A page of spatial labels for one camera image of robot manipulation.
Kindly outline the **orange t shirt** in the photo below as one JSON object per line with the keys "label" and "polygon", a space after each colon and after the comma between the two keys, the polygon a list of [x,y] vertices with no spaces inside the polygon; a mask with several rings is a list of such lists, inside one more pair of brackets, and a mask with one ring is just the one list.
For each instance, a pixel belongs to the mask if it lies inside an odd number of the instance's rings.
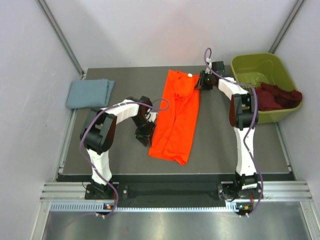
{"label": "orange t shirt", "polygon": [[184,166],[189,160],[200,109],[199,75],[169,70],[148,155]]}

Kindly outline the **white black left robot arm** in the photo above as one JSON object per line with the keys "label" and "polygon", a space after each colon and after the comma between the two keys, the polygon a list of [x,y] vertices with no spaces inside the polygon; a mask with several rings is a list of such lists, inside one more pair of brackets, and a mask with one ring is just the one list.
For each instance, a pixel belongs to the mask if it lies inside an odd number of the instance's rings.
{"label": "white black left robot arm", "polygon": [[112,185],[109,150],[114,142],[117,124],[132,119],[135,138],[145,147],[152,145],[157,113],[151,100],[142,96],[129,97],[107,108],[91,108],[80,134],[80,146],[88,153],[92,169],[90,184],[86,186],[86,200],[108,200],[116,196]]}

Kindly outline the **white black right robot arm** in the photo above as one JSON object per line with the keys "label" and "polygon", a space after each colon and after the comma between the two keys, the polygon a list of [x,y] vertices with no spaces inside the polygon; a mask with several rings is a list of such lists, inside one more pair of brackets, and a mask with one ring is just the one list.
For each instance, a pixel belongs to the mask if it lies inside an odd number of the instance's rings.
{"label": "white black right robot arm", "polygon": [[229,122],[237,143],[235,178],[232,184],[222,186],[220,195],[222,198],[245,198],[252,190],[259,189],[254,162],[254,134],[258,122],[257,96],[245,89],[249,88],[248,85],[226,76],[222,61],[213,62],[207,57],[204,62],[206,69],[200,72],[195,88],[212,90],[216,87],[230,100]]}

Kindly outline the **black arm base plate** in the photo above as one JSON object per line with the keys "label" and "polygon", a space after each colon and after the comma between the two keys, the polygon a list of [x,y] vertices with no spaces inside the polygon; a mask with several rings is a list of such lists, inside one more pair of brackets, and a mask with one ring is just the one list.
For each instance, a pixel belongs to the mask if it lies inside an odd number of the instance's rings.
{"label": "black arm base plate", "polygon": [[183,198],[208,198],[209,200],[236,200],[236,199],[258,199],[262,188],[256,187],[241,189],[234,183],[214,182],[118,182],[110,186],[98,186],[88,184],[84,198],[86,200],[135,200],[138,197],[150,197],[152,200],[159,197],[183,197]]}

